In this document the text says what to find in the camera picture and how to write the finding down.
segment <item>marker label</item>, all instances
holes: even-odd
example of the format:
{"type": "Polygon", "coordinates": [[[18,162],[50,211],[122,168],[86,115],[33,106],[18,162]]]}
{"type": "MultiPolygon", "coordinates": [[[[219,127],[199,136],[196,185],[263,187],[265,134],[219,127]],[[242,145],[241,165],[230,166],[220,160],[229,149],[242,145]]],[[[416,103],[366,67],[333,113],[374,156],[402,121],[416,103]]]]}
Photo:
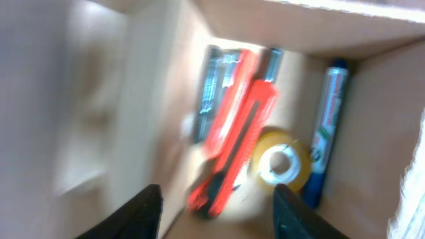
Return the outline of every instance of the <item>marker label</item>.
{"type": "Polygon", "coordinates": [[[339,111],[342,104],[344,85],[347,82],[348,70],[330,68],[326,72],[325,93],[320,103],[319,123],[316,126],[311,144],[312,170],[324,173],[329,154],[331,153],[333,136],[337,127],[339,111]]]}

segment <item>blue marker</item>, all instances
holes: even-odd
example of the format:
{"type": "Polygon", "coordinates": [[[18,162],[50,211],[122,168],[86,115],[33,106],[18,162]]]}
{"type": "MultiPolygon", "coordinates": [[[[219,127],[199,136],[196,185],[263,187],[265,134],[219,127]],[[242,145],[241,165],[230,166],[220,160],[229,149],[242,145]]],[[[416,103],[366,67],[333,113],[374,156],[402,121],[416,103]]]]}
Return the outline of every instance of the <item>blue marker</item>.
{"type": "Polygon", "coordinates": [[[320,202],[327,163],[332,150],[333,137],[338,123],[345,85],[348,78],[347,63],[336,60],[327,69],[325,86],[320,101],[313,142],[311,144],[311,175],[302,192],[302,199],[316,208],[320,202]]]}

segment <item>clear tape roll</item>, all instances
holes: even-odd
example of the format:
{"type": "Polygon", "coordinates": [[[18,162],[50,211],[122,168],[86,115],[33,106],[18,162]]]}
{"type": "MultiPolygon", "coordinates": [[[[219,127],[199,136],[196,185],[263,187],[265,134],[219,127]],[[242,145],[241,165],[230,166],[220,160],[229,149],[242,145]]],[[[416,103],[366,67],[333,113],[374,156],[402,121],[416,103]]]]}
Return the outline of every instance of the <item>clear tape roll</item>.
{"type": "Polygon", "coordinates": [[[306,147],[282,131],[272,131],[259,138],[252,153],[252,170],[262,186],[271,191],[283,183],[298,192],[311,173],[311,160],[306,147]],[[288,161],[288,168],[277,173],[270,162],[273,154],[280,153],[288,161]]]}

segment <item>roll of tape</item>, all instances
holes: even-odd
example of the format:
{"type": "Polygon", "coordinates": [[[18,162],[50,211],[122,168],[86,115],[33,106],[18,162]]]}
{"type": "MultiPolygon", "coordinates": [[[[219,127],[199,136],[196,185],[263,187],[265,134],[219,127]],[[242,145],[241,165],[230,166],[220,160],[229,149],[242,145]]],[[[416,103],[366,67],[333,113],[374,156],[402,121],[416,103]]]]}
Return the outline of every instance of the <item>roll of tape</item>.
{"type": "Polygon", "coordinates": [[[260,183],[268,189],[283,183],[295,192],[307,182],[311,173],[311,160],[307,148],[289,134],[273,131],[263,135],[252,153],[252,170],[260,183]],[[280,153],[288,161],[288,168],[282,173],[273,170],[270,159],[280,153]]]}

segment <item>orange utility knife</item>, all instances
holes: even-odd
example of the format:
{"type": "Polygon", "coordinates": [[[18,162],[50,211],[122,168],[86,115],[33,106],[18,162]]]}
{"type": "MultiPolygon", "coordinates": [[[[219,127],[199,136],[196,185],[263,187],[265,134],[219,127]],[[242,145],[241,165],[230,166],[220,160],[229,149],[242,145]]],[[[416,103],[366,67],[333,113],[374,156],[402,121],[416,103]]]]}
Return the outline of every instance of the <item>orange utility knife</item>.
{"type": "Polygon", "coordinates": [[[266,52],[267,61],[262,62],[267,64],[263,79],[255,80],[248,89],[217,157],[212,175],[189,195],[189,210],[199,212],[207,218],[215,218],[226,206],[233,192],[236,176],[249,161],[252,149],[276,103],[278,91],[274,87],[274,80],[282,55],[283,52],[277,49],[266,52]]]}
{"type": "Polygon", "coordinates": [[[240,62],[235,70],[234,83],[227,89],[203,145],[208,159],[214,159],[221,153],[256,69],[257,61],[257,54],[250,50],[242,50],[240,62]]]}

